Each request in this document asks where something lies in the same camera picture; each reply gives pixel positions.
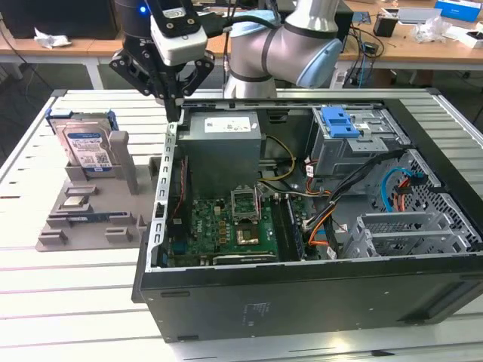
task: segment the label sticker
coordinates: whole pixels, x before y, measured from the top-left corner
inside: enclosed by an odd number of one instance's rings
[[[163,10],[163,15],[168,19],[176,19],[177,17],[184,17],[186,12],[184,8],[174,8]]]
[[[347,224],[342,224],[335,232],[336,234],[341,232],[349,232],[349,228],[347,227]]]
[[[111,169],[112,163],[109,155],[100,146],[103,141],[100,133],[69,133],[67,141],[83,168],[90,168],[96,172]]]
[[[306,165],[305,170],[308,177],[314,177],[314,167],[310,164]]]
[[[335,260],[337,259],[337,254],[335,253],[335,251],[332,250],[331,247],[327,247],[327,255],[329,258],[331,258],[332,260]]]
[[[241,325],[255,327],[261,323],[270,311],[270,304],[270,302],[246,304],[243,308]]]
[[[250,132],[249,117],[209,117],[205,119],[206,133]]]

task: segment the yellow wire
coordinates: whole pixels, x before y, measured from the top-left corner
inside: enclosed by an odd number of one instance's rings
[[[284,173],[283,175],[280,175],[280,176],[274,176],[274,177],[264,177],[262,179],[259,179],[259,181],[277,181],[279,179],[284,179],[285,177],[288,177],[292,174],[292,172],[294,172],[295,170],[295,160],[296,158],[294,157],[294,154],[292,153],[292,151],[281,141],[279,140],[277,137],[274,137],[274,136],[270,136],[269,134],[266,135],[266,138],[271,138],[272,140],[276,141],[280,146],[282,146],[285,151],[288,152],[288,154],[290,155],[290,158],[292,160],[292,165],[290,166],[290,169],[287,171],[287,173]]]

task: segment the green circuit board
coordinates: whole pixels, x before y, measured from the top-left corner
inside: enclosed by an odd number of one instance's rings
[[[300,223],[307,218],[307,204],[302,198],[293,198],[291,205],[293,215]],[[236,198],[236,213],[250,213],[256,210],[253,196]],[[238,238],[240,229],[249,225],[255,244],[240,244]],[[196,199],[192,204],[192,219],[190,237],[186,246],[178,250],[172,244],[170,247],[171,266],[198,266],[201,260],[207,262],[216,256],[224,255],[272,255],[278,258],[277,240],[272,221],[272,210],[268,199],[261,202],[260,218],[255,222],[236,219],[232,215],[231,199]]]
[[[258,221],[258,239],[256,245],[238,245],[236,224],[232,217],[230,201],[224,202],[220,215],[215,215],[217,200],[196,200],[192,211],[193,239],[188,243],[190,254],[227,254],[227,253],[271,253],[277,255],[277,241],[273,232],[270,207],[261,207],[261,219]],[[237,211],[251,210],[251,205],[237,204]]]

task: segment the floor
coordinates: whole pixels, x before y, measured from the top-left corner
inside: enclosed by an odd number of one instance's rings
[[[92,88],[83,66],[42,64],[33,65],[33,68],[53,89]],[[51,89],[33,73],[31,66],[22,65],[21,69],[22,80],[9,77],[0,84],[0,164],[14,149],[51,94]],[[108,66],[101,66],[100,72],[105,88],[130,88]],[[410,77],[410,72],[398,71],[394,87],[410,87]],[[222,69],[217,67],[202,87],[219,89],[221,79]],[[483,105],[483,72],[473,72],[469,79],[463,79],[460,72],[436,72],[433,87],[438,88],[471,121]],[[483,115],[476,124],[483,129]]]

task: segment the white box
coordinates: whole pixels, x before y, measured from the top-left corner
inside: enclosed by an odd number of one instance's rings
[[[479,34],[481,36],[481,39],[473,38],[471,34]],[[467,47],[473,48],[473,49],[479,49],[483,48],[483,32],[478,31],[478,30],[473,30],[473,31],[468,31],[465,34],[462,34],[459,37],[459,40],[465,44]]]

